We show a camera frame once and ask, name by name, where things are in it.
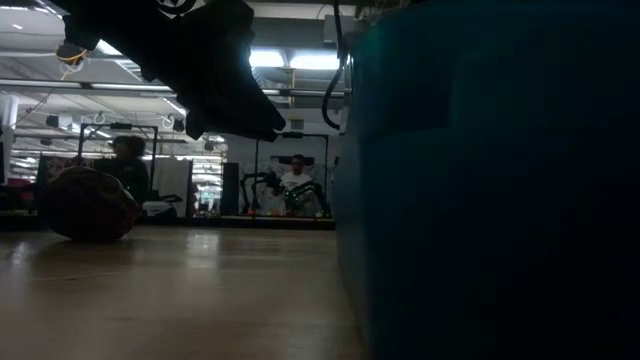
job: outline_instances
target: black cable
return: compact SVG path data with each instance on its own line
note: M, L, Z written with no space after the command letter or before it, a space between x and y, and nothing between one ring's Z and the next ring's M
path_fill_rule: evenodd
M333 79L329 83L327 87L327 91L324 93L324 97L322 98L322 118L324 122L327 123L331 128L340 130L340 125L336 124L329 118L329 114L327 112L327 108L329 106L329 99L331 98L331 94L333 93L333 89L335 89L336 84L340 80L340 76L344 71L344 64L346 62L347 51L344 46L344 38L342 36L342 23L340 22L340 0L333 1L333 18L336 22L336 37L337 37L337 47L338 47L338 58L340 59L340 63L338 65L338 69L336 70L335 75L333 75Z

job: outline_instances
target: ceiling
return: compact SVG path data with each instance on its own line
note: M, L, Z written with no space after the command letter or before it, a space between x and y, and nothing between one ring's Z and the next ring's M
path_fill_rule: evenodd
M331 6L295 0L292 3L258 1L248 4L254 9L256 16L253 25L256 33L252 44L253 51L275 51L282 57L284 66L294 65L297 61L296 56L311 55L312 59L314 56L320 56L325 60L335 61L335 50L325 48L324 44L324 15L332 13ZM341 7L341 13L344 16L352 15L354 11L354 6ZM79 71L70 72L69 67L61 64L53 55L54 50L64 39L61 14L62 11L59 8L44 0L0 0L0 78L60 80L64 76L65 81L144 83L139 77L139 68L135 64L117 52L114 56L108 48L96 49ZM262 87L295 87L319 91L326 89L334 72L332 65L325 70L254 68L254 76ZM340 81L336 91L343 90L344 85ZM169 115L174 118L184 117L181 114L183 109L180 104L172 98L148 95L109 96L89 91L79 94L56 91L49 93L49 89L16 91L2 87L0 91L2 91L0 96L10 94L19 98L20 122L16 129L17 140L14 149L75 151L78 141L73 140L72 137L78 136L77 129L74 132L71 129L47 127L45 124L47 116L69 114L74 116L74 120L80 119L80 121L92 123L93 117L101 113L106 116L106 123L125 122L159 126L162 142L158 150L159 154L211 154L204 151L205 139L194 141L184 133L174 132L170 128ZM305 132L333 133L322 120L321 98L274 97L272 100L278 108L282 109L281 112L285 118L303 118L308 124ZM41 102L37 112L27 113L29 109L33 109ZM342 104L342 100L330 102L330 107L336 111L337 117ZM107 136L118 135L116 131L110 129L102 129L102 131ZM51 137L52 144L42 145L42 138L47 136ZM85 151L109 152L108 138L96 137L101 140L88 141ZM224 156L225 151L224 144L218 144L214 154Z

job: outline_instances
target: white shirt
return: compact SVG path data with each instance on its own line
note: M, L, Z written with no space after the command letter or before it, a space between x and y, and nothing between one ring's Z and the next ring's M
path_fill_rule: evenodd
M307 174L295 175L293 172L290 171L282 175L280 180L282 181L282 186L284 186L285 189L291 190L298 185L302 185L306 182L311 181L312 179L311 179L311 176Z

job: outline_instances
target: wooden floor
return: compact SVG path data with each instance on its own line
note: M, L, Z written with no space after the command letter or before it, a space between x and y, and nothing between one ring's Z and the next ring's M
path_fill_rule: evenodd
M0 233L0 359L363 359L332 232Z

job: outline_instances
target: person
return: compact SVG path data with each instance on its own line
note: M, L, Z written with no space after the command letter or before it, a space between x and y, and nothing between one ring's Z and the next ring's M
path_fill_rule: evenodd
M136 202L142 206L149 192L149 174L142 161L146 142L138 136L118 136L113 140L115 159L96 163L96 170L120 180Z
M291 171L280 177L280 187L274 189L273 195L278 196L285 190L291 190L312 180L311 176L304 173L304 156L300 154L293 155L291 158ZM290 209L286 209L285 205L282 204L281 213L294 216L304 216L306 215L306 207L312 198L312 193L306 193L301 199L302 210L297 212L291 212Z

